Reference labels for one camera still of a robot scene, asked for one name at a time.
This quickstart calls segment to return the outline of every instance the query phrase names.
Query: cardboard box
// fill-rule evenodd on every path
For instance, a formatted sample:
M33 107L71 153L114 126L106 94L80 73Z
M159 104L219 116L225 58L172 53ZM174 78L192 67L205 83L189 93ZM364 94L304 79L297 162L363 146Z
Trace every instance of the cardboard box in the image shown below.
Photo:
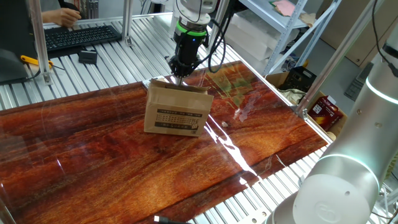
M152 80L148 88L144 131L200 136L213 102L213 96L207 95L207 90Z
M266 80L269 83L273 84L276 88L278 88L281 86L281 84L283 84L285 82L288 74L289 74L289 72L267 75ZM317 100L323 96L325 96L325 94L323 94L321 91L319 91L315 95L315 97L312 99L312 101L308 105L307 109L310 110L313 107L313 105L315 104L315 102L317 102ZM329 132L333 133L336 137L340 134L345 122L348 119L347 115L344 112L342 112L342 113L343 113L343 117L329 129ZM316 124L319 127L319 129L322 130L322 128L311 117L308 117L308 119L310 121L312 121L314 124Z

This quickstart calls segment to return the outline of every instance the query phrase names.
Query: printed label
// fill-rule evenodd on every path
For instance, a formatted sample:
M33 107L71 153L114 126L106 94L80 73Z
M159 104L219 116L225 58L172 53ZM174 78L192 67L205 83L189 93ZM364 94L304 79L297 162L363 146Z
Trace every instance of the printed label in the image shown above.
M186 21L185 19L181 19L181 23L186 26L188 24L188 21Z
M202 114L197 113L158 109L155 126L163 128L198 130L199 119L202 116Z
M319 112L321 112L322 107L320 107L319 105L315 105L315 106L313 107L313 110L316 112L316 114L318 114Z

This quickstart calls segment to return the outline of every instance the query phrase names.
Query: red wood grain surface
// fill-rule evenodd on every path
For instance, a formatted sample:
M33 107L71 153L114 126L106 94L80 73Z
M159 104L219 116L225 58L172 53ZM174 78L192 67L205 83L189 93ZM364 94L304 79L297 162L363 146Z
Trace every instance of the red wood grain surface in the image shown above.
M146 90L0 112L0 198L17 223L187 221L326 142L241 62L186 82L214 95L199 138L143 132Z

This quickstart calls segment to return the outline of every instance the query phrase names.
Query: metal pole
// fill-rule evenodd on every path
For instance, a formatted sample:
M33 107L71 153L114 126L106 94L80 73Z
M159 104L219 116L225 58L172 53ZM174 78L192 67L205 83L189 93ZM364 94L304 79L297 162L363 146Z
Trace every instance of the metal pole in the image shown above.
M286 58L293 53L293 51L297 48L297 46L299 46L311 33L312 31L314 31L318 26L321 25L321 23L326 19L326 17L329 16L329 13L332 11L332 8L329 7L323 14L321 17L319 17L319 19L313 24L313 26L311 28L309 28L306 33L303 34L303 36L301 36L301 38L299 38L298 41L296 41L296 43L279 59L279 61L277 63L274 64L274 66L272 66L271 70L269 71L268 74L272 74L275 69L281 65L282 63L285 62Z
M133 0L124 0L124 9L123 9L122 37L123 41L125 41L128 46L132 46L132 37L130 33L131 22L132 22L132 2Z
M299 19L299 16L300 16L301 12L303 11L303 8L306 3L307 3L307 0L298 0L298 3L296 4L296 7L292 14L292 17L289 19L289 21L285 27L285 31L283 31L283 33L280 34L278 44L276 45L272 55L269 57L268 64L267 64L266 68L264 69L262 75L270 74L271 68L274 66L275 61L277 60L280 52L283 51L283 47L286 44L290 33L292 32L293 26L296 23L296 21Z
M216 21L218 24L221 24L221 21L223 20L223 18L225 16L225 12L226 12L226 9L228 8L228 5L229 5L229 0L221 0L220 1L220 6L218 7L217 15L216 15ZM210 34L209 47L207 48L208 53L210 53L211 46L213 46L214 42L216 41L216 34L218 33L218 31L219 31L219 28L215 24L213 24L213 28L212 28L211 34Z
M380 0L377 3L377 7L379 7L384 0ZM340 46L337 48L335 54L331 57L326 67L321 72L320 76L315 80L309 89L308 93L304 96L301 102L295 109L295 113L298 115L302 115L302 111L307 108L310 104L312 98L317 94L319 88L322 86L323 82L326 78L331 74L336 68L337 64L340 60L346 55L348 49L351 47L352 43L359 37L362 33L365 26L368 24L370 19L372 18L372 8L373 8L374 0L370 1L366 6L365 10L362 12L358 20L355 22L354 26L348 32L347 36L344 38Z
M49 56L45 44L45 34L43 29L42 9L40 0L29 0L30 16L32 17L33 31L35 35L36 51L39 60L39 68L44 77L44 83L51 85Z
M333 17L334 13L336 12L338 6L340 5L341 0L336 0L334 1L330 7L333 7L333 10L330 12L329 16L326 17L322 23L319 25L317 30L315 31L313 37L310 40L310 43L308 43L307 47L305 48L304 52L301 54L300 59L297 62L296 66L303 66L304 62L310 55L312 49L314 48L315 44L317 44L319 38L321 37L323 31L325 30L326 26L330 22L330 19Z

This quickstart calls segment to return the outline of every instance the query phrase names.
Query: pink paper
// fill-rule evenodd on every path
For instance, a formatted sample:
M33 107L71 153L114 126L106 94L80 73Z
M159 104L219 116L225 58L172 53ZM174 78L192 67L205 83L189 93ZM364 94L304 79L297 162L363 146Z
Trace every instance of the pink paper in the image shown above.
M284 16L292 16L295 5L288 0L281 0L273 2L273 4L278 8L280 13Z

